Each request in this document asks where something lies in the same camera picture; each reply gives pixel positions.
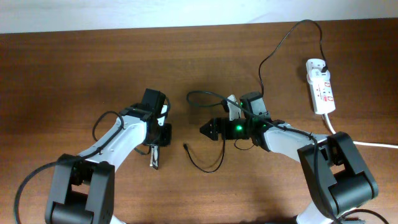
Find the black Samsung Galaxy smartphone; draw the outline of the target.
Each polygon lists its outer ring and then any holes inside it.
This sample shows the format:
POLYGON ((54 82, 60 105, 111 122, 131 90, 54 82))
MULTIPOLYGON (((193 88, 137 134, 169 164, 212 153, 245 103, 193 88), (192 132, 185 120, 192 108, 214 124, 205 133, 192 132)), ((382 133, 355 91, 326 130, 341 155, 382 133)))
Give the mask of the black Samsung Galaxy smartphone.
POLYGON ((150 147, 150 166, 158 170, 159 169, 159 158, 160 158, 160 151, 159 151, 159 146, 158 145, 152 145, 150 147))

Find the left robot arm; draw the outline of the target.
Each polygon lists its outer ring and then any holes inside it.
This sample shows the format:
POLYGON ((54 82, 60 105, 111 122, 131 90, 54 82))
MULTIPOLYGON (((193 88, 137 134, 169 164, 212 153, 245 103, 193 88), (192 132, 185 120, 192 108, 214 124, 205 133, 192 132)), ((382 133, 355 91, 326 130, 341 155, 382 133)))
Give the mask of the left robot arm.
POLYGON ((140 145, 149 148, 150 167, 159 168, 160 148, 171 141, 169 110, 164 93, 146 89, 142 101, 118 112, 112 128, 91 147, 59 157, 45 222, 120 223, 114 214, 115 173, 140 145))

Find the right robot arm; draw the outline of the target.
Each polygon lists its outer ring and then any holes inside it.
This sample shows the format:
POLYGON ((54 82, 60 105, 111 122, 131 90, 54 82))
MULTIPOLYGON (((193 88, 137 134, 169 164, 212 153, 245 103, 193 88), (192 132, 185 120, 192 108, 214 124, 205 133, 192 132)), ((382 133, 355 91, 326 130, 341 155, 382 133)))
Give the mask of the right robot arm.
POLYGON ((210 119, 200 128, 202 134, 214 141, 251 139, 301 164, 312 201, 292 223, 342 223, 377 197, 376 180, 347 133, 312 134, 271 120, 259 92, 240 99, 231 95, 221 104, 229 117, 210 119))

